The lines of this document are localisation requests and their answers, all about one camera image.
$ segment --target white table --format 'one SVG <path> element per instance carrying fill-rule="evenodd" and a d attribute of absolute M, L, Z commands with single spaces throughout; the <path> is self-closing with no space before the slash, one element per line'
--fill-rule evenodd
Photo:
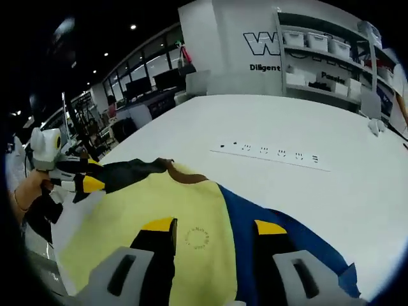
<path fill-rule="evenodd" d="M 356 263 L 361 297 L 371 299 L 406 245 L 408 152 L 397 135 L 386 131 L 377 138 L 367 124 L 359 115 L 300 99 L 198 97 L 141 128 L 101 162 L 172 158 L 258 205 L 291 215 L 347 263 Z M 210 152 L 232 139 L 316 152 L 331 172 Z M 100 196 L 64 202 L 52 228 L 57 258 Z M 75 293 L 61 270 L 68 293 Z"/>

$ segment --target black ceiling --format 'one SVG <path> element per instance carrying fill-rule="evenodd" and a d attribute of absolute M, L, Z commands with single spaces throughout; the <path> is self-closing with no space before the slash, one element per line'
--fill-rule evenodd
<path fill-rule="evenodd" d="M 30 4 L 21 8 L 22 4 L 16 1 L 12 5 L 14 8 L 9 10 L 13 12 L 10 14 L 12 21 L 5 25 L 6 36 L 2 44 L 8 46 L 5 62 L 10 65 L 6 76 L 10 84 L 4 86 L 7 100 L 3 101 L 6 103 L 3 109 L 22 110 L 21 120 L 27 120 L 31 113 L 29 95 L 40 87 L 45 95 L 49 95 L 45 98 L 48 109 L 61 107 L 53 105 L 53 97 L 60 95 L 61 87 L 75 95 L 89 88 L 87 82 L 92 85 L 102 81 L 140 43 L 179 21 L 177 8 L 188 2 L 191 1 L 109 0 L 75 1 L 76 4 L 72 5 L 71 1 L 54 1 L 49 5 L 29 1 Z M 370 21 L 385 39 L 393 37 L 398 28 L 406 29 L 400 27 L 404 22 L 402 10 L 394 10 L 390 2 L 378 7 L 373 1 L 324 2 Z M 53 32 L 69 16 L 75 17 L 76 30 L 71 44 L 77 60 L 73 75 L 68 76 L 56 72 L 59 67 L 50 64 L 46 54 Z M 137 30 L 130 31 L 131 24 L 136 24 Z"/>

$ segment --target shelving unit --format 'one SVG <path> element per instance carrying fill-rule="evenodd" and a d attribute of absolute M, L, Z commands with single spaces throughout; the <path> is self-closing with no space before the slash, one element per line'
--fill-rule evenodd
<path fill-rule="evenodd" d="M 355 101 L 349 99 L 348 97 L 336 94 L 334 92 L 324 91 L 321 89 L 309 87 L 309 86 L 301 86 L 301 85 L 292 85 L 286 83 L 286 54 L 290 52 L 296 52 L 299 54 L 311 55 L 320 57 L 323 59 L 328 59 L 333 62 L 337 62 L 342 65 L 349 66 L 352 68 L 353 71 L 358 73 L 359 75 L 363 75 L 367 78 L 367 80 L 371 79 L 371 87 L 374 92 L 377 90 L 377 82 L 387 87 L 391 92 L 393 92 L 393 88 L 390 84 L 386 83 L 385 80 L 377 75 L 377 61 L 376 59 L 380 59 L 383 62 L 389 63 L 391 66 L 395 65 L 393 59 L 391 59 L 384 51 L 373 44 L 371 37 L 366 37 L 363 33 L 359 33 L 354 29 L 346 28 L 342 25 L 335 24 L 329 20 L 323 20 L 320 18 L 315 18 L 311 16 L 305 16 L 300 14 L 293 14 L 293 13 L 286 13 L 286 12 L 275 12 L 274 17 L 276 19 L 276 26 L 277 26 L 277 34 L 280 43 L 280 54 L 281 54 L 281 61 L 282 61 L 282 91 L 283 95 L 287 96 L 294 91 L 303 91 L 303 92 L 311 92 L 315 96 L 326 96 L 330 99 L 336 99 L 337 101 L 343 101 L 348 105 L 353 104 L 359 105 L 359 101 Z M 353 59 L 358 59 L 358 47 L 367 51 L 367 54 L 370 54 L 371 58 L 371 67 L 363 66 L 360 63 L 352 60 L 352 59 L 345 59 L 339 57 L 335 54 L 331 54 L 328 52 L 323 52 L 320 50 L 314 50 L 307 47 L 292 47 L 283 44 L 283 35 L 282 35 L 282 27 L 285 29 L 296 28 L 295 31 L 303 31 L 309 32 L 310 30 L 314 30 L 317 32 L 329 34 L 340 39 L 346 40 L 351 45 L 351 53 L 353 54 Z"/>

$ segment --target blue fabric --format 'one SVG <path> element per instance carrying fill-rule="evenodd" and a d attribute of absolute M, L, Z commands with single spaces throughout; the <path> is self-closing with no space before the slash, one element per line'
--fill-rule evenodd
<path fill-rule="evenodd" d="M 247 305 L 257 305 L 258 295 L 256 292 L 255 278 L 253 274 L 253 245 L 252 225 L 254 220 L 272 222 L 282 226 L 288 233 L 292 243 L 298 250 L 307 250 L 326 266 L 331 268 L 337 275 L 343 275 L 339 285 L 353 297 L 358 292 L 356 285 L 356 271 L 349 269 L 344 258 L 330 244 L 313 233 L 292 217 L 268 210 L 252 202 L 245 200 L 231 191 L 219 185 L 224 196 L 233 238 L 235 244 L 235 256 L 237 262 L 237 300 Z"/>

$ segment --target human hand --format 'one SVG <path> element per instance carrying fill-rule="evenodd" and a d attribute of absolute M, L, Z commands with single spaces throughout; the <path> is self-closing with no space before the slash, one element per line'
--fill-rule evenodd
<path fill-rule="evenodd" d="M 27 210 L 33 201 L 41 196 L 42 183 L 44 183 L 45 187 L 49 190 L 52 190 L 54 187 L 51 184 L 50 177 L 47 173 L 34 170 L 16 188 L 15 199 L 17 201 L 17 205 L 22 210 Z"/>

